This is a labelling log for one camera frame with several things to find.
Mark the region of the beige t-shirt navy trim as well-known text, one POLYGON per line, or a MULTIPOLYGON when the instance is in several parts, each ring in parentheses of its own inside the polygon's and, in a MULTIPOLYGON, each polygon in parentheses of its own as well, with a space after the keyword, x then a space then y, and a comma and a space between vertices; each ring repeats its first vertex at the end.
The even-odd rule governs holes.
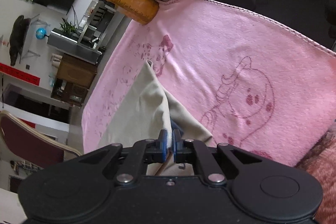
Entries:
POLYGON ((135 184, 146 177, 164 178, 171 183, 179 178, 199 178, 190 164, 174 162, 173 131, 179 130, 182 139, 200 140, 206 145, 212 135, 160 84, 150 63, 145 63, 103 134, 99 149, 92 153, 99 158, 92 167, 97 180, 119 185, 115 177, 123 162, 122 149, 140 140, 158 139, 161 130, 167 131, 168 164, 158 176, 150 175, 157 165, 149 165, 146 176, 135 184))

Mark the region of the pink cartoon blanket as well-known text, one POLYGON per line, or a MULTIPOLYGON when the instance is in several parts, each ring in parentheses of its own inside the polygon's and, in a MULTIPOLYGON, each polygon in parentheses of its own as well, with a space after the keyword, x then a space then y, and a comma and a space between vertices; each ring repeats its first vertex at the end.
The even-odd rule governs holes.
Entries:
POLYGON ((171 0, 130 22, 83 110, 93 151, 143 64, 213 135, 294 166, 335 120, 335 53, 270 18, 212 0, 171 0))

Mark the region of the brown wooden cabinet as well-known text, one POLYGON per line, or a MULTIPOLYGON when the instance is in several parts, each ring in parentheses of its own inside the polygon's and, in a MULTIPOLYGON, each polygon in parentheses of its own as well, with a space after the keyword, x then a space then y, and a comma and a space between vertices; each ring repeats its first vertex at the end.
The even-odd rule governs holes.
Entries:
POLYGON ((64 54, 56 73, 51 98, 82 106, 96 74, 96 65, 64 54))

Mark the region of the dark red wooden chair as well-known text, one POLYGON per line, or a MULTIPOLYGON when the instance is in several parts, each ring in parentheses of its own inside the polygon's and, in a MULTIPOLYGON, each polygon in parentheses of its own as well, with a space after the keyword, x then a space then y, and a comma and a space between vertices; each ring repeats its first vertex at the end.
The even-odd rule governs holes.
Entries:
POLYGON ((15 156, 41 168, 63 162, 66 153, 81 156, 78 150, 38 132, 6 110, 1 111, 1 139, 15 156))

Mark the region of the grey tall left speaker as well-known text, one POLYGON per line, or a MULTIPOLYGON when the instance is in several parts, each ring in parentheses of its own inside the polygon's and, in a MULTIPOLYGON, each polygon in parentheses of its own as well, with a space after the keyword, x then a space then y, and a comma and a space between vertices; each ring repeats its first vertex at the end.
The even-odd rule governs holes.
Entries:
POLYGON ((98 63, 99 58, 102 55, 101 52, 82 45, 82 43, 78 43, 72 38, 68 38, 56 28, 51 31, 47 44, 62 53, 66 53, 93 65, 98 63))

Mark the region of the green potted plant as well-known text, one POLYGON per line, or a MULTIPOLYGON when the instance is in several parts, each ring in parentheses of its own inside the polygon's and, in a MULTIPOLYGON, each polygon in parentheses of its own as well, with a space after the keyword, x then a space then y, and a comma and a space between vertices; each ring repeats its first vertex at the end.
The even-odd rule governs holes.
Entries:
POLYGON ((60 28, 62 32, 69 37, 78 35, 76 26, 73 25, 72 22, 69 22, 67 19, 62 19, 62 23, 60 23, 60 28))

